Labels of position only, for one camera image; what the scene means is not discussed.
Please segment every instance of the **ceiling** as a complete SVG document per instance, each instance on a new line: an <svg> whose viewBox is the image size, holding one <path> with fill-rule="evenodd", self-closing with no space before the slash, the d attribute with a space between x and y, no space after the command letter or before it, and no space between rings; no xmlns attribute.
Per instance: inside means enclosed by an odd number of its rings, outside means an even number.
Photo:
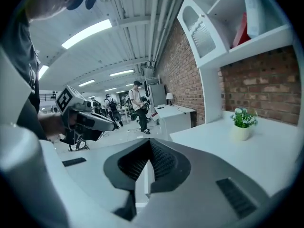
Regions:
<svg viewBox="0 0 304 228"><path fill-rule="evenodd" d="M156 1L154 23L151 16L152 0L97 0L91 10L87 10L83 3L76 10L65 10L51 19L33 22L30 32L41 61L40 66L49 66L39 81L39 88L62 90L68 84L79 92L102 92L114 87L120 91L134 80L143 81L144 71L141 68L147 66L150 46L152 44L152 61L154 47L160 47L158 58L160 57L161 48L182 3L182 0L168 0L165 6L163 1L166 0ZM168 18L164 40L160 43L171 5L172 13ZM164 20L158 30L162 10ZM112 28L87 37L68 50L61 46L73 35L106 19L110 19ZM134 73L109 76L128 69L133 69ZM78 87L91 79L95 82Z"/></svg>

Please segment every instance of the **black shoe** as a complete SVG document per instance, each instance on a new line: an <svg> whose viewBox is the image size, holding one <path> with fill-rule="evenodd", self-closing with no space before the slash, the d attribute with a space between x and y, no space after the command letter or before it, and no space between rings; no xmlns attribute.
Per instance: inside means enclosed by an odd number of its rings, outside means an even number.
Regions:
<svg viewBox="0 0 304 228"><path fill-rule="evenodd" d="M150 132L149 132L148 129L145 129L145 130L143 130L142 132L145 133L145 134L150 134Z"/></svg>

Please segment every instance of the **fluorescent light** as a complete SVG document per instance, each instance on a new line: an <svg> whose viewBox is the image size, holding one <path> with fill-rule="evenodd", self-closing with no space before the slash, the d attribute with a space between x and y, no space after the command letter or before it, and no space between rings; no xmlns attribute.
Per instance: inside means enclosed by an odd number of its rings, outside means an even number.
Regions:
<svg viewBox="0 0 304 228"><path fill-rule="evenodd" d="M116 88L113 88L113 89L107 89L107 90L105 90L105 92L106 92L106 91L110 91L110 90L114 90L114 89L116 89Z"/></svg>
<svg viewBox="0 0 304 228"><path fill-rule="evenodd" d="M85 85L88 85L88 84L90 84L90 83L92 83L92 82L95 82L95 80L90 80L90 81L87 81L87 82L84 82L84 83L82 83L82 84L80 84L80 85L78 85L79 87L82 87L82 86L85 86Z"/></svg>
<svg viewBox="0 0 304 228"><path fill-rule="evenodd" d="M68 39L61 46L64 47L65 49L69 49L71 46L75 45L79 41L81 41L81 40L99 32L99 31L102 31L104 29L108 29L108 28L111 28L111 27L112 27L112 25L111 25L110 20L106 19L104 21L101 21L97 24L94 24L94 25L80 31L79 33L77 33L76 35L74 35L73 37Z"/></svg>
<svg viewBox="0 0 304 228"><path fill-rule="evenodd" d="M40 78L42 77L42 75L44 75L44 73L47 71L48 66L43 65L41 67L41 69L38 72L38 81L40 80Z"/></svg>
<svg viewBox="0 0 304 228"><path fill-rule="evenodd" d="M114 73L114 74L110 74L110 76L116 76L116 75L120 75L120 74L127 74L127 73L134 73L134 70L127 70L127 71L123 71L123 72L119 72L119 73Z"/></svg>

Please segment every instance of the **green plant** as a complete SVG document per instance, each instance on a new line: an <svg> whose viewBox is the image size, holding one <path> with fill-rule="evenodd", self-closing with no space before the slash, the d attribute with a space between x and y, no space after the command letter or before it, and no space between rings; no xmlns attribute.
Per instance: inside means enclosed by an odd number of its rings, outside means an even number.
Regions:
<svg viewBox="0 0 304 228"><path fill-rule="evenodd" d="M234 121L234 125L240 128L248 128L252 125L257 125L256 115L249 114L244 108L236 108L234 115L231 116Z"/></svg>

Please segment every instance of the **potted plant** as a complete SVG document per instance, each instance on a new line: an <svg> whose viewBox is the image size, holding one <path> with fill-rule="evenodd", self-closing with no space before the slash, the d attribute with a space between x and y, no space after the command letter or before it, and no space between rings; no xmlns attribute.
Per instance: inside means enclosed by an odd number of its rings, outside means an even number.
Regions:
<svg viewBox="0 0 304 228"><path fill-rule="evenodd" d="M231 116L234 121L232 137L235 140L245 141L250 136L250 126L257 125L256 115L249 114L244 108L236 108L234 115Z"/></svg>

